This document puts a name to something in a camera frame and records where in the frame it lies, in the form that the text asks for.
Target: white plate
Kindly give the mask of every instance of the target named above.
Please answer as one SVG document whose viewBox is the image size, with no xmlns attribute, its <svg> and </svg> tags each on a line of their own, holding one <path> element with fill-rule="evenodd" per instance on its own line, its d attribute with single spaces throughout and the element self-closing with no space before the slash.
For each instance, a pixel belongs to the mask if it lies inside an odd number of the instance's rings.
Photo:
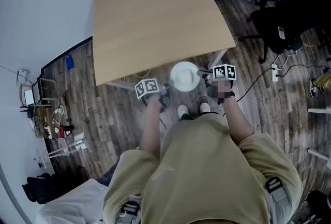
<svg viewBox="0 0 331 224">
<path fill-rule="evenodd" d="M 174 81 L 174 87 L 182 92 L 188 92 L 198 86 L 200 77 L 197 75 L 198 68 L 195 64 L 187 61 L 176 64 L 170 73 L 170 79 Z"/>
</svg>

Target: table leg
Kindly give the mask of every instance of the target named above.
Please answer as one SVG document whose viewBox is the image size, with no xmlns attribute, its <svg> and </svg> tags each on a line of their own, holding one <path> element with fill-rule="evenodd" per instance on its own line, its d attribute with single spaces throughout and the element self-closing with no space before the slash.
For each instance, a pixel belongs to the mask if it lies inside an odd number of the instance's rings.
<svg viewBox="0 0 331 224">
<path fill-rule="evenodd" d="M 311 148 L 308 149 L 308 153 L 314 155 L 314 156 L 317 156 L 319 158 L 322 158 L 323 160 L 329 160 L 329 157 L 324 155 L 324 154 L 321 154 L 315 150 L 312 150 Z"/>
<path fill-rule="evenodd" d="M 331 108 L 308 108 L 308 113 L 331 114 Z"/>
<path fill-rule="evenodd" d="M 227 49 L 216 51 L 208 64 L 208 69 L 212 69 L 220 61 L 223 55 L 226 53 Z"/>
<path fill-rule="evenodd" d="M 123 88 L 123 89 L 129 89 L 131 91 L 136 91 L 134 88 L 134 84 L 126 81 L 110 81 L 106 83 L 107 85 Z"/>
</svg>

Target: black wire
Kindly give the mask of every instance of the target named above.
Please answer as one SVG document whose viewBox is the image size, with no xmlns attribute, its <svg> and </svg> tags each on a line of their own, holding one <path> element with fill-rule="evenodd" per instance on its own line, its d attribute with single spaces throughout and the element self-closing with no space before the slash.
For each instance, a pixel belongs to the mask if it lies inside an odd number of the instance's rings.
<svg viewBox="0 0 331 224">
<path fill-rule="evenodd" d="M 276 77 L 282 77 L 282 78 L 284 78 L 285 77 L 285 75 L 289 72 L 289 70 L 292 68 L 292 67 L 295 67 L 295 66 L 304 66 L 304 67 L 306 67 L 307 69 L 309 69 L 309 68 L 311 68 L 311 67 L 316 67 L 316 68 L 327 68 L 328 69 L 328 67 L 327 66 L 315 66 L 315 65 L 312 65 L 312 66 L 306 66 L 306 65 L 303 65 L 303 64 L 296 64 L 296 65 L 292 65 L 291 67 L 289 67 L 288 68 L 288 70 L 287 70 L 287 72 L 284 74 L 284 75 L 278 75 L 278 74 L 276 74 Z M 244 95 L 242 95 L 241 96 L 241 98 L 237 101 L 237 102 L 239 102 L 241 99 L 243 99 L 243 97 L 249 92 L 249 90 L 253 87 L 253 85 L 256 83 L 256 81 L 263 75 L 263 74 L 265 74 L 267 71 L 269 71 L 269 70 L 271 70 L 272 68 L 270 68 L 270 69 L 267 69 L 265 72 L 263 72 L 260 76 L 258 76 L 258 78 L 253 82 L 253 84 L 248 88 L 248 90 L 245 92 L 245 94 Z"/>
<path fill-rule="evenodd" d="M 311 68 L 311 67 L 315 67 L 315 68 L 322 68 L 322 67 L 324 67 L 324 68 L 328 68 L 328 67 L 326 67 L 326 66 L 315 66 L 315 65 L 312 65 L 312 66 L 306 66 L 306 65 L 303 65 L 303 64 L 296 64 L 296 65 L 292 65 L 291 67 L 289 67 L 288 68 L 288 70 L 287 70 L 287 72 L 284 74 L 284 75 L 276 75 L 276 77 L 282 77 L 282 78 L 284 78 L 285 77 L 285 75 L 289 72 L 289 70 L 292 68 L 292 67 L 295 67 L 295 66 L 304 66 L 304 67 L 306 67 L 307 69 L 309 69 L 309 68 Z"/>
<path fill-rule="evenodd" d="M 166 126 L 165 123 L 162 121 L 162 119 L 160 119 L 160 122 L 163 124 L 164 128 L 165 128 L 166 130 L 168 130 L 168 129 L 167 129 L 167 126 Z"/>
<path fill-rule="evenodd" d="M 248 90 L 245 92 L 244 95 L 241 96 L 241 98 L 239 100 L 237 100 L 237 102 L 239 102 L 241 99 L 243 99 L 243 97 L 249 92 L 249 90 L 253 87 L 253 85 L 256 83 L 256 81 L 258 81 L 258 79 L 264 75 L 267 71 L 271 70 L 272 68 L 267 69 L 266 71 L 262 72 L 260 76 L 257 77 L 257 79 L 252 83 L 252 85 L 248 88 Z"/>
<path fill-rule="evenodd" d="M 29 83 L 31 83 L 31 85 L 33 85 L 33 83 L 28 79 L 28 78 L 26 78 L 25 76 L 23 76 L 23 75 L 20 75 L 20 74 L 18 74 L 17 72 L 15 72 L 15 71 L 12 71 L 12 70 L 10 70 L 10 69 L 7 69 L 8 71 L 10 71 L 10 72 L 12 72 L 12 73 L 14 73 L 15 75 L 19 75 L 19 76 L 21 76 L 21 77 L 23 77 L 23 78 L 25 78 Z"/>
</svg>

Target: hand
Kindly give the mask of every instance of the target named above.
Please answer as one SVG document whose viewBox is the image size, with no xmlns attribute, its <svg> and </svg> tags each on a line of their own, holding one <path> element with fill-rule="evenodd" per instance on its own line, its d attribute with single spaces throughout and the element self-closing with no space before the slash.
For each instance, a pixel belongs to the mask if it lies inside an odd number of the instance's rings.
<svg viewBox="0 0 331 224">
<path fill-rule="evenodd" d="M 231 92 L 231 82 L 230 81 L 218 81 L 217 82 L 217 97 L 224 98 L 224 93 Z"/>
<path fill-rule="evenodd" d="M 161 95 L 158 93 L 152 94 L 148 98 L 147 109 L 160 111 L 162 104 L 160 103 Z"/>
</svg>

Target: black office chair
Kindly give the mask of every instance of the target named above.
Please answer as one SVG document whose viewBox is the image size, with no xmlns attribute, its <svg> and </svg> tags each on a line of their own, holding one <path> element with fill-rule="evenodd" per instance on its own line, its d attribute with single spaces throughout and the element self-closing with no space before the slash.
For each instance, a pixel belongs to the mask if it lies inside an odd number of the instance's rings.
<svg viewBox="0 0 331 224">
<path fill-rule="evenodd" d="M 315 12 L 318 20 L 318 26 L 316 27 L 317 34 L 321 41 L 321 45 L 318 46 L 321 49 L 324 46 L 328 47 L 328 52 L 331 54 L 331 0 L 316 0 Z"/>
<path fill-rule="evenodd" d="M 254 23 L 258 35 L 241 36 L 244 39 L 262 38 L 264 41 L 264 56 L 259 59 L 264 63 L 267 59 L 268 48 L 274 53 L 281 54 L 284 49 L 298 50 L 303 46 L 300 35 L 316 25 L 315 14 L 311 11 L 313 0 L 280 0 L 275 7 L 267 7 L 268 1 L 258 0 L 260 10 L 252 12 L 250 19 Z M 285 39 L 280 38 L 278 27 L 281 27 Z"/>
</svg>

